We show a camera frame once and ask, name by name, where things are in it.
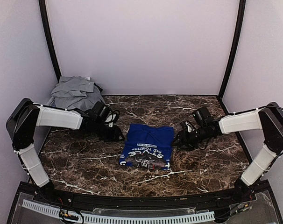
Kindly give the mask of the blue printed t-shirt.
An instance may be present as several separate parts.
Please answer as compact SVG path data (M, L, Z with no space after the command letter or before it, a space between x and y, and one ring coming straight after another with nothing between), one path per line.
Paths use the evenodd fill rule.
M174 128L131 124L119 164L149 170L170 169Z

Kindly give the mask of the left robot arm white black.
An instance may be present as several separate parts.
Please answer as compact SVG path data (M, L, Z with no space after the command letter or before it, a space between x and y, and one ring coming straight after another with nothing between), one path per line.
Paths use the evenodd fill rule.
M102 141L120 142L125 137L117 126L118 110L112 110L98 101L93 108L81 110L43 105L24 98L6 121L6 130L11 139L13 152L25 170L41 198L47 203L55 203L58 193L45 171L35 148L36 130L40 127L65 128L93 133Z

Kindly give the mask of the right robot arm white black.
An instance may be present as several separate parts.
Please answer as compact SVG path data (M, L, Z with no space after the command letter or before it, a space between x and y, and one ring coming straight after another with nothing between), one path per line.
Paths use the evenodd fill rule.
M234 182L234 188L228 197L236 203L248 197L254 190L256 182L268 173L273 164L283 155L283 107L276 102L250 110L229 113L215 119L207 107L192 112L197 123L195 127L190 121L181 123L181 131L175 136L172 145L182 150L205 150L200 142L207 143L221 135L239 134L246 147L249 147L250 134L257 147L256 155L252 155L246 170Z

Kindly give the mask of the dark garment under pile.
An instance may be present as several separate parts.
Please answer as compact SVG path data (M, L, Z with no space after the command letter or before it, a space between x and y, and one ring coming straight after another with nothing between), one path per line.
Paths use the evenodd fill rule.
M98 88L98 90L100 91L100 93L102 93L103 89L102 89L99 85L97 85L96 83L94 83L94 86L96 86L96 87Z

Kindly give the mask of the grey plastic laundry basket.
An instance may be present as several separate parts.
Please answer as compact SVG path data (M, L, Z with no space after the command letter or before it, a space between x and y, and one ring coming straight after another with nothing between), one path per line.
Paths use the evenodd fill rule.
M50 107L56 107L56 104L55 104L55 98L54 97L51 97L48 102L46 103L47 106L50 106Z

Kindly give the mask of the grey button shirt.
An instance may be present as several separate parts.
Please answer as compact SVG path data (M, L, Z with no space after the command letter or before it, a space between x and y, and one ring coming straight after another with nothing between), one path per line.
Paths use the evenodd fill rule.
M92 109L98 101L105 103L91 77L60 77L59 83L51 92L58 108L82 111Z

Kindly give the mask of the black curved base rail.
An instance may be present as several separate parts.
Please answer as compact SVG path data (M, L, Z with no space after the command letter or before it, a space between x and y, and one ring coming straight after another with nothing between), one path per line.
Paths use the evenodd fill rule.
M155 209L180 209L195 207L197 209L221 210L235 203L253 201L254 194L268 190L268 181L261 181L254 187L251 194L241 195L234 189L197 195L169 196L169 197L116 197L96 196L50 188L48 191L38 190L33 184L20 182L18 193L25 193L34 200L50 204L58 204L63 208L91 211L95 208L125 209L125 210L155 210Z

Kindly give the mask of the right black frame post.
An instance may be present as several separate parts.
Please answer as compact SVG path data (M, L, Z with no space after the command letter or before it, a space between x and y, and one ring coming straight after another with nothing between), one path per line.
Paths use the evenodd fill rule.
M228 57L225 73L224 73L223 80L222 80L220 90L219 90L219 93L218 93L219 101L223 100L223 97L225 95L226 88L228 86L228 82L229 82L229 79L230 79L230 75L231 75L231 72L232 72L232 69L233 69L233 63L234 63L234 60L235 60L237 48L238 48L238 45L239 45L239 39L240 39L240 35L241 35L241 29L242 29L242 24L243 24L245 7L246 7L246 0L240 0L239 6L238 6L238 13L237 13L237 18L236 18L234 34L233 34L232 45L231 45L231 49L230 49L230 54L229 54L229 57Z

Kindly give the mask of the black frame post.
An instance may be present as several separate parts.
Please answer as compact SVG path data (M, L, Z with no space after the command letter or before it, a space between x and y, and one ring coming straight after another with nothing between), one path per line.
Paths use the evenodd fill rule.
M51 30L50 30L50 23L48 19L48 14L47 14L47 8L46 8L46 1L45 0L39 0L39 8L40 8L40 14L41 14L41 19L42 19L42 26L44 30L44 35L50 55L50 59L52 62L52 66L56 75L57 81L59 81L60 77L62 76L60 68L59 68L59 63L57 60L55 48L54 48L54 43L52 40L52 35L51 35Z
M219 101L223 100L223 97L225 95L226 88L228 86L228 82L229 82L229 79L230 79L230 75L231 75L231 72L232 72L232 69L233 69L233 63L234 63L234 60L235 60L237 48L238 48L238 45L239 45L239 39L240 39L240 35L241 35L241 29L242 29L242 24L243 24L245 7L246 7L246 0L240 0L239 6L238 6L238 13L237 13L237 18L236 18L234 34L233 34L232 45L231 45L231 49L230 49L230 54L229 54L229 57L228 57L225 73L224 73L223 80L222 80L220 90L219 90L219 93L218 93Z

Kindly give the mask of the left black frame post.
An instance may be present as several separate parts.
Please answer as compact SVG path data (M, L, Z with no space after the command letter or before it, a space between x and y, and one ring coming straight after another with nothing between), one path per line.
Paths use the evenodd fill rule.
M50 30L50 23L48 19L48 14L47 14L47 8L46 8L46 1L45 0L39 0L39 8L40 8L40 14L41 14L41 19L42 19L42 26L44 30L44 35L50 55L50 59L52 62L52 66L56 75L57 81L59 81L60 77L62 76L60 68L59 68L59 63L57 60L55 48L54 48L54 43L52 40L52 35L51 35L51 30Z

